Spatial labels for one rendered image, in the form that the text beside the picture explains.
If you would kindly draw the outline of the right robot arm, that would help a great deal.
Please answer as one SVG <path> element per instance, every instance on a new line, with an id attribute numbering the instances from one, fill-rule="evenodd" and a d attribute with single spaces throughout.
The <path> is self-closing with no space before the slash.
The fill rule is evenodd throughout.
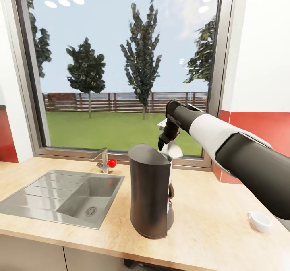
<path id="1" fill-rule="evenodd" d="M 214 163 L 246 188 L 290 232 L 290 157 L 274 151 L 260 137 L 202 110 L 170 100 L 158 124 L 161 151 L 179 134 L 195 139 Z"/>

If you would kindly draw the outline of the coffee cup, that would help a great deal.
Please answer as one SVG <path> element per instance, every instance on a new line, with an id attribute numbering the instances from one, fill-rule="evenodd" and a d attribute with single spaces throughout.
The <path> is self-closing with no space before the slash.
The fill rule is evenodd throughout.
<path id="1" fill-rule="evenodd" d="M 261 232 L 267 232 L 272 227 L 272 221 L 261 212 L 248 212 L 247 217 L 251 221 L 253 226 Z"/>

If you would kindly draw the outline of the paper coffee filter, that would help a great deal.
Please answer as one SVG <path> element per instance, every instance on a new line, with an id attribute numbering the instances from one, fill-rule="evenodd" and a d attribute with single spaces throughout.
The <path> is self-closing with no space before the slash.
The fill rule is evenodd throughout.
<path id="1" fill-rule="evenodd" d="M 180 147 L 175 143 L 174 140 L 169 142 L 167 145 L 164 144 L 164 147 L 162 150 L 158 150 L 161 154 L 167 155 L 170 158 L 179 158 L 183 156 L 183 153 L 180 149 Z"/>

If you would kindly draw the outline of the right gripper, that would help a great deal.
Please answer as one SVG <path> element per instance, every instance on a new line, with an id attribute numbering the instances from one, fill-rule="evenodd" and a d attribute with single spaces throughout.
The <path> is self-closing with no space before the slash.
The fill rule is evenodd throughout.
<path id="1" fill-rule="evenodd" d="M 164 147 L 164 144 L 168 144 L 171 142 L 173 139 L 175 139 L 179 134 L 180 134 L 179 129 L 172 130 L 165 126 L 164 132 L 159 136 L 159 142 L 158 142 L 158 147 L 159 150 L 161 151 L 162 148 Z"/>

